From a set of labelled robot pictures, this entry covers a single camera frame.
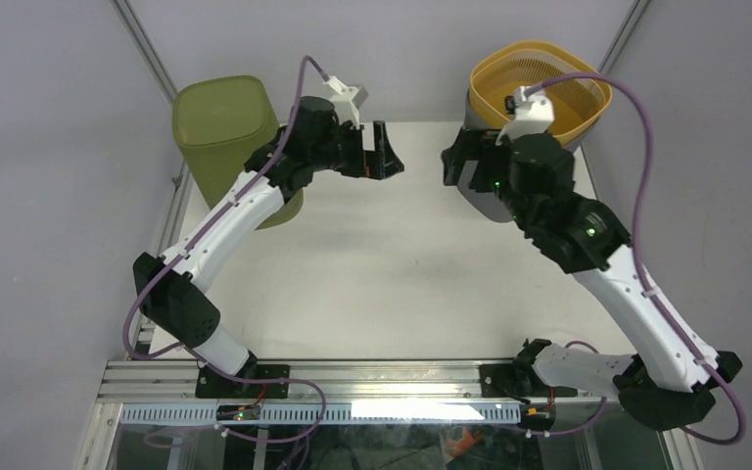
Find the laundry basket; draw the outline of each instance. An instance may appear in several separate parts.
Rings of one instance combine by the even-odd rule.
[[[522,41],[491,54],[471,72],[464,124],[470,128],[501,129],[510,121],[505,97],[517,87],[535,85],[573,71],[597,72],[587,63],[553,44]],[[569,80],[546,89],[555,113],[549,132],[567,150],[574,152],[585,133],[612,100],[608,84]],[[468,187],[473,168],[466,167],[457,183],[460,193],[486,217],[511,221],[508,211],[491,193],[476,193]]]

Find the white plastic part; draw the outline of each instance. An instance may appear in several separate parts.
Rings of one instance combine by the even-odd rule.
[[[610,268],[606,271],[591,269],[575,273],[573,277],[604,305],[627,335],[641,356],[653,382],[663,389],[687,393],[692,392],[691,387],[694,384],[707,383],[710,378],[707,371],[693,361],[693,354],[665,321],[653,302],[644,295],[644,289],[635,275],[633,249],[622,246],[608,262]],[[655,286],[649,273],[647,278]],[[702,351],[707,363],[717,368],[716,350],[699,338],[667,297],[661,293],[658,293],[657,297]]]
[[[209,214],[195,227],[195,229],[181,239],[177,244],[163,252],[165,259],[173,259],[183,253],[188,240],[200,232],[203,226],[228,202],[234,198],[252,177],[254,171],[244,171],[238,180],[211,209]],[[269,186],[269,180],[262,177],[258,183],[239,201],[236,208],[232,208],[223,218],[212,227],[198,242],[194,250],[187,254],[174,270],[192,275],[192,284],[205,293],[212,286],[214,277],[232,255],[238,251],[244,240],[258,228],[270,215],[284,206],[284,197],[278,188]]]
[[[249,350],[232,338],[223,323],[218,323],[211,336],[194,351],[229,375],[237,374],[249,359]]]
[[[612,378],[624,373],[632,363],[629,354],[596,354],[553,344],[543,348],[532,367],[550,387],[573,387],[615,399],[618,390]]]
[[[361,125],[358,116],[358,107],[356,105],[356,96],[361,91],[358,86],[347,86],[337,78],[335,75],[324,82],[325,85],[333,90],[333,96],[330,97],[330,102],[336,108],[336,115],[339,117],[339,122],[344,123],[352,121],[352,125],[358,128]]]
[[[514,116],[497,135],[497,145],[502,144],[503,137],[514,140],[523,135],[546,132],[555,121],[555,111],[546,92],[541,90],[527,97],[526,88],[521,86],[514,91]]]

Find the green bin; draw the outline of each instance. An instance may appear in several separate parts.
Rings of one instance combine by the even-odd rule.
[[[174,141],[210,208],[235,184],[252,152],[278,131],[263,83],[248,75],[187,86],[174,100],[172,125]],[[303,203],[299,191],[259,228],[286,222]]]

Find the yellow basket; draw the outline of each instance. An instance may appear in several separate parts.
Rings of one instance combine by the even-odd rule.
[[[505,97],[515,88],[573,71],[597,72],[547,42],[516,42],[491,54],[472,70],[468,103],[488,126],[500,129],[510,121],[505,112]],[[546,92],[555,111],[555,122],[549,132],[564,146],[589,129],[612,100],[609,85],[588,79],[558,83]]]

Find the trash bin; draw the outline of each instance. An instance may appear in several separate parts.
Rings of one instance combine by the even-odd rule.
[[[235,184],[252,152],[278,131],[263,83],[248,75],[187,86],[174,100],[172,125],[174,141],[210,208]],[[259,228],[286,222],[303,203],[299,191]]]
[[[505,97],[520,86],[535,85],[573,71],[597,72],[584,61],[553,44],[522,41],[491,54],[471,72],[465,103],[469,128],[501,129],[510,121]],[[606,83],[582,79],[558,83],[546,89],[555,112],[549,132],[570,152],[581,145],[586,132],[612,100]],[[509,222],[511,216],[491,193],[476,193],[468,187],[476,162],[467,162],[460,176],[459,192],[483,215],[496,222]]]

